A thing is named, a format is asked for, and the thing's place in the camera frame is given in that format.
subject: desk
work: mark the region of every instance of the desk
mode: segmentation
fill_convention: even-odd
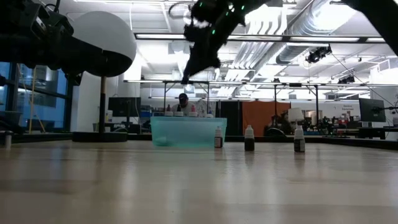
[[[293,143],[256,143],[250,153],[241,142],[220,150],[156,148],[150,141],[14,144],[11,153],[0,152],[7,204],[0,223],[398,223],[396,151],[305,148],[297,154]],[[49,170],[55,161],[63,175]]]
[[[398,128],[358,128],[359,138],[377,137],[382,140],[386,139],[386,132],[398,132]]]

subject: small bottle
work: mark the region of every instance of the small bottle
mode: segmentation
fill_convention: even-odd
[[[244,132],[244,150],[254,151],[254,130],[248,125]]]
[[[299,124],[296,125],[296,130],[294,131],[294,151],[305,152],[304,131]]]
[[[223,133],[221,132],[221,128],[217,126],[216,135],[214,137],[214,147],[222,148],[223,147]]]
[[[6,141],[5,141],[5,147],[6,150],[11,150],[11,144],[12,144],[12,132],[6,131]]]

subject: person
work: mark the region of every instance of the person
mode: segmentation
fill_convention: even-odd
[[[176,104],[172,107],[172,111],[173,113],[176,112],[178,110],[178,106],[180,106],[181,108],[181,112],[184,113],[184,116],[189,116],[189,112],[192,111],[192,106],[193,108],[195,108],[195,105],[193,103],[190,103],[188,100],[188,96],[185,93],[181,93],[178,96],[178,100],[180,101],[179,104]]]

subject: bottle label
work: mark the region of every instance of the bottle label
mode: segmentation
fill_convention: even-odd
[[[305,141],[303,139],[294,139],[294,151],[305,152]]]

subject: computer monitor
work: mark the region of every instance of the computer monitor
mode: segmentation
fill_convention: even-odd
[[[108,110],[113,111],[114,117],[139,117],[141,111],[141,98],[139,97],[109,97]]]
[[[382,100],[359,99],[361,110],[361,121],[365,122],[386,122],[384,102]]]

